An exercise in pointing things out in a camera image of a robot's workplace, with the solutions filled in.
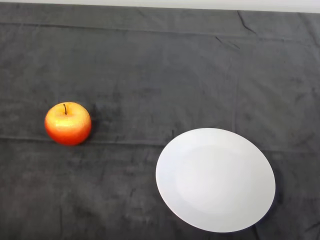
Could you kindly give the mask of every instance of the tablecloth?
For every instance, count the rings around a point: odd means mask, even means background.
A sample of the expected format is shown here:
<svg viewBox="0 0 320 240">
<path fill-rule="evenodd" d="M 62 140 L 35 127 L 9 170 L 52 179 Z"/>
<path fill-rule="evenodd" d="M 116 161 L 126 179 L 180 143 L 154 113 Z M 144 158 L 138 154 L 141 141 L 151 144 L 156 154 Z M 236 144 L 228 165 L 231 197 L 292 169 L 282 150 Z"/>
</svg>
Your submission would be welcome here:
<svg viewBox="0 0 320 240">
<path fill-rule="evenodd" d="M 88 109 L 89 139 L 54 143 L 50 107 Z M 320 15 L 0 3 L 1 240 L 320 239 Z M 270 211 L 233 233 L 169 210 L 155 169 L 196 128 L 254 143 Z"/>
</svg>

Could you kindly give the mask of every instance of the white wall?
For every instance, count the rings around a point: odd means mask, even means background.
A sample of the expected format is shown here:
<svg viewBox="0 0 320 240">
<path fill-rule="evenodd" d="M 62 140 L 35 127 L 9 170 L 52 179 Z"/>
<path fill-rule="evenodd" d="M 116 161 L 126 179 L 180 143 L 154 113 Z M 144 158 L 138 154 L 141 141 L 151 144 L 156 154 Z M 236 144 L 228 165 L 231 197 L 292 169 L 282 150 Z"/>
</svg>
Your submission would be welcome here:
<svg viewBox="0 0 320 240">
<path fill-rule="evenodd" d="M 257 10 L 320 13 L 320 0 L 0 0 L 1 2 L 54 3 L 155 8 Z"/>
</svg>

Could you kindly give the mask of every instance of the plate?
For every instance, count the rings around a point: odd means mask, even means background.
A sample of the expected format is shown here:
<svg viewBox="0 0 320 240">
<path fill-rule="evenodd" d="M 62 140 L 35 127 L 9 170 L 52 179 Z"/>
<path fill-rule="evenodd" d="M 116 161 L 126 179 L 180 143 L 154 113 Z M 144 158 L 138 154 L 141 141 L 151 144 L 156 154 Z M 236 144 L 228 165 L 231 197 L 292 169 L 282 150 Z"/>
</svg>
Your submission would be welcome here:
<svg viewBox="0 0 320 240">
<path fill-rule="evenodd" d="M 217 128 L 174 138 L 158 159 L 155 178 L 164 202 L 179 218 L 217 233 L 258 222 L 276 191 L 263 153 L 242 136 Z"/>
</svg>

